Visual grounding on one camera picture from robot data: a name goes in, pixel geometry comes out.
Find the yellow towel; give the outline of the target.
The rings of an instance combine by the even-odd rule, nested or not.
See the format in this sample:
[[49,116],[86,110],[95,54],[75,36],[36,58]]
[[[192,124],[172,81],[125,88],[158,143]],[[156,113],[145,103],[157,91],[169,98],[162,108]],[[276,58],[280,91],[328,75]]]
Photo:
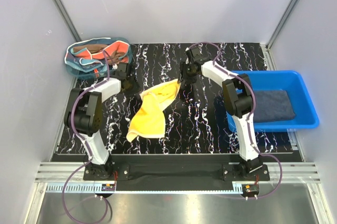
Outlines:
[[126,139],[136,137],[159,139],[165,136],[164,110],[176,99],[180,82],[177,79],[153,86],[140,94],[142,105],[130,122]]

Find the dark blue towel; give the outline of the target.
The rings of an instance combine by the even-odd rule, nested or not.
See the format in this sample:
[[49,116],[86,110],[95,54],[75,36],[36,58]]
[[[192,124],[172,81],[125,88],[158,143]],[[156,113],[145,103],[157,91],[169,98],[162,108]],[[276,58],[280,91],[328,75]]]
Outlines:
[[296,117],[285,90],[256,91],[254,123],[292,120]]

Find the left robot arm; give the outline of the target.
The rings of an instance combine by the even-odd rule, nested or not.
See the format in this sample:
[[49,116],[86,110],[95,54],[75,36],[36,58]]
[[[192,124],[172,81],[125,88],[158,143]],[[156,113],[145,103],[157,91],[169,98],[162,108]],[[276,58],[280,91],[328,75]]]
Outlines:
[[139,90],[140,86],[133,74],[133,65],[130,63],[120,63],[112,75],[108,75],[90,87],[71,90],[64,124],[73,130],[86,151],[87,175],[107,180],[114,172],[113,161],[103,144],[100,133],[103,103],[117,94],[133,95]]

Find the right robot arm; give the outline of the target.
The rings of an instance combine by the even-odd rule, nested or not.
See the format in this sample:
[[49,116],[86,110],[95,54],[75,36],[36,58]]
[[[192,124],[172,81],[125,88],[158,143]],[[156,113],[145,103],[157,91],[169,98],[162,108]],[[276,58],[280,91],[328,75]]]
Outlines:
[[263,162],[254,132],[256,98],[249,76],[225,69],[216,59],[203,55],[196,45],[188,47],[185,54],[187,59],[180,63],[179,82],[192,84],[200,75],[222,87],[225,110],[232,116],[239,141],[240,161],[235,169],[243,179],[253,179]]

